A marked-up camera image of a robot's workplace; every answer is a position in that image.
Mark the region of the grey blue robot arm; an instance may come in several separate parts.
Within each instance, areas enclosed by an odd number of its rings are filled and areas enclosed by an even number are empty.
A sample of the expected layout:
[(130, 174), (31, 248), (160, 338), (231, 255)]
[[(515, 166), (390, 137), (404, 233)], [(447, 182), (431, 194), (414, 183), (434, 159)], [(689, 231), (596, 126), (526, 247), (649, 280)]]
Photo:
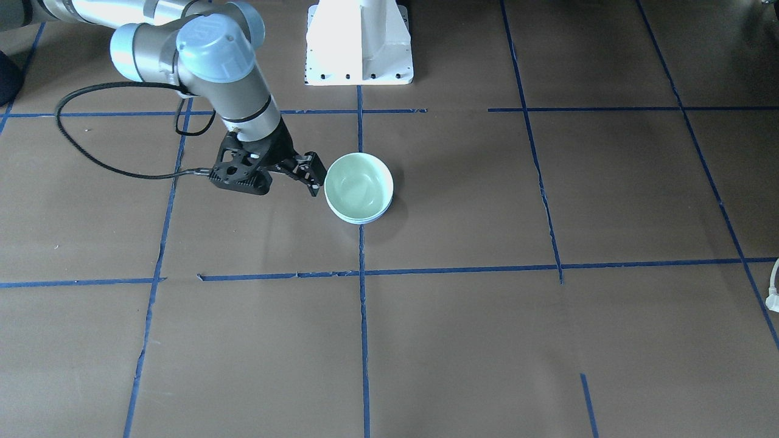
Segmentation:
[(55, 106), (61, 135), (91, 162), (99, 161), (69, 135), (61, 114), (89, 92), (120, 87), (175, 91), (181, 100), (202, 97), (226, 135), (212, 167), (164, 175), (129, 173), (145, 180), (197, 175), (215, 186), (267, 194), (273, 173), (303, 183), (316, 196), (327, 175), (317, 153), (298, 153), (256, 61), (265, 39), (259, 12), (245, 2), (206, 1), (3, 1), (2, 31), (34, 23), (87, 23), (113, 30), (110, 58), (122, 82), (70, 92)]

